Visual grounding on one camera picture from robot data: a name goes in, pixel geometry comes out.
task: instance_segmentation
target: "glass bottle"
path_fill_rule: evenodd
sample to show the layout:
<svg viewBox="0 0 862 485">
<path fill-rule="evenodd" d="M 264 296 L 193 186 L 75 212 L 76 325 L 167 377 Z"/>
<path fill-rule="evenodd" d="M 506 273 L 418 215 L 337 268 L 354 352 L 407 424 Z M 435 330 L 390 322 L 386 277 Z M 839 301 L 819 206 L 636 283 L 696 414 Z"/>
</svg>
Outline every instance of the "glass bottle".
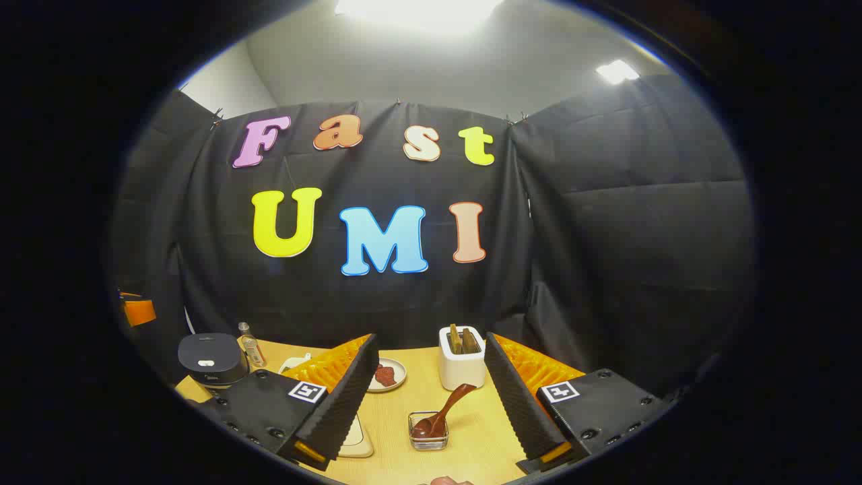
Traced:
<svg viewBox="0 0 862 485">
<path fill-rule="evenodd" d="M 246 322 L 240 322 L 240 334 L 242 348 L 246 350 L 248 357 L 252 359 L 252 364 L 254 364 L 255 367 L 264 367 L 266 365 L 264 353 L 260 350 L 258 339 L 254 338 L 251 331 L 249 331 L 248 324 Z"/>
</svg>

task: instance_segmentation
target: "black lid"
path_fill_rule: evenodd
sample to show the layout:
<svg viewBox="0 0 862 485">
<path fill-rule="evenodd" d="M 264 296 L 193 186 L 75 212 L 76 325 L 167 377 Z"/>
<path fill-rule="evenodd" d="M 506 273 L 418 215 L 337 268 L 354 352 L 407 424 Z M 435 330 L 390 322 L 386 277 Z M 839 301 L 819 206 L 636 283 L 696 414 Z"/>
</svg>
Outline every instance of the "black lid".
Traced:
<svg viewBox="0 0 862 485">
<path fill-rule="evenodd" d="M 248 373 L 236 337 L 227 333 L 189 335 L 180 341 L 177 357 L 192 379 L 202 383 L 233 382 Z"/>
</svg>

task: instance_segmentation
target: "black container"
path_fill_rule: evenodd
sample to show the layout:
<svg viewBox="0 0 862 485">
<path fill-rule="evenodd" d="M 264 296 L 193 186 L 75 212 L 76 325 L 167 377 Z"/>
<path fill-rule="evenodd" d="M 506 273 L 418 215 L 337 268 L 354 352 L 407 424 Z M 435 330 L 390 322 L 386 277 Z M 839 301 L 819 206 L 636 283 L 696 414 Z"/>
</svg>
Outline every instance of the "black container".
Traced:
<svg viewBox="0 0 862 485">
<path fill-rule="evenodd" d="M 616 372 L 602 368 L 536 393 L 554 423 L 590 454 L 640 431 L 665 403 Z"/>
<path fill-rule="evenodd" d="M 216 423 L 222 423 L 236 433 L 237 438 L 247 439 L 282 458 L 325 470 L 329 458 L 316 462 L 297 451 L 296 441 L 300 426 L 308 422 L 312 412 L 328 396 L 324 386 L 258 369 L 226 389 L 218 399 L 195 406 Z M 355 415 L 358 408 L 348 411 Z M 347 435 L 349 427 L 349 424 L 345 426 L 344 435 Z"/>
<path fill-rule="evenodd" d="M 189 375 L 215 397 L 248 375 L 248 360 L 236 337 L 197 333 L 179 343 L 177 357 Z"/>
</svg>

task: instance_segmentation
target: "orange object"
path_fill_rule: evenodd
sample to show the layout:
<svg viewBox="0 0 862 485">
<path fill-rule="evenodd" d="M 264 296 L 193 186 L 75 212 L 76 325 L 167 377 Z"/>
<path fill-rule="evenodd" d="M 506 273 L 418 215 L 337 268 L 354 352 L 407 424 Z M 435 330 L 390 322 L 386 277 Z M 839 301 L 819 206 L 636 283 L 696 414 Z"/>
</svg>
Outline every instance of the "orange object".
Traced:
<svg viewBox="0 0 862 485">
<path fill-rule="evenodd" d="M 311 143 L 318 150 L 329 150 L 335 147 L 350 148 L 359 145 L 362 135 L 359 133 L 361 120 L 356 115 L 338 115 L 321 123 L 321 131 Z"/>
<path fill-rule="evenodd" d="M 315 460 L 316 462 L 323 463 L 324 461 L 326 461 L 326 458 L 324 458 L 323 455 L 321 455 L 317 451 L 312 450 L 311 447 L 309 447 L 307 444 L 303 443 L 302 441 L 297 440 L 293 444 L 293 446 L 297 450 L 300 450 L 302 453 L 305 453 L 306 455 L 311 457 L 311 459 Z"/>
<path fill-rule="evenodd" d="M 542 463 L 550 463 L 553 460 L 557 459 L 558 457 L 561 457 L 564 453 L 566 453 L 568 450 L 571 450 L 571 449 L 572 449 L 572 444 L 569 443 L 568 441 L 566 441 L 565 443 L 554 448 L 553 450 L 548 451 L 548 453 L 545 453 L 544 455 L 539 457 L 539 459 L 541 460 Z"/>
<path fill-rule="evenodd" d="M 506 337 L 495 335 L 500 347 L 503 348 L 509 361 L 515 366 L 515 370 L 521 377 L 521 380 L 529 389 L 533 399 L 539 403 L 539 407 L 544 411 L 545 407 L 536 397 L 536 391 L 539 387 L 550 386 L 557 382 L 568 381 L 576 377 L 584 375 L 583 372 L 576 368 L 569 367 L 560 361 L 555 361 L 551 357 L 537 352 L 525 345 L 521 345 L 514 340 L 509 340 Z"/>
<path fill-rule="evenodd" d="M 295 368 L 286 369 L 281 375 L 297 381 L 326 386 L 326 389 L 332 393 L 335 386 L 341 382 L 341 378 L 344 377 L 350 364 L 353 363 L 353 359 L 359 353 L 359 348 L 370 336 L 371 334 L 354 338 L 350 342 L 343 343 L 297 365 Z"/>
<path fill-rule="evenodd" d="M 122 308 L 126 312 L 128 324 L 133 327 L 156 319 L 156 311 L 153 308 L 153 301 L 150 299 L 126 301 Z"/>
</svg>

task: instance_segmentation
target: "human hand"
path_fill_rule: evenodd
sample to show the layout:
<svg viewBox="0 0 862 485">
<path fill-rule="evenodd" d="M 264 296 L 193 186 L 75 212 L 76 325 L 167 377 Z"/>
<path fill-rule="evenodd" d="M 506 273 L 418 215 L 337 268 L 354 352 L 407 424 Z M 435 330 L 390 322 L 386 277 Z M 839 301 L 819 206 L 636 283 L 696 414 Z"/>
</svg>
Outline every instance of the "human hand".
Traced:
<svg viewBox="0 0 862 485">
<path fill-rule="evenodd" d="M 438 476 L 434 478 L 428 485 L 473 485 L 472 482 L 458 483 L 448 476 Z"/>
</svg>

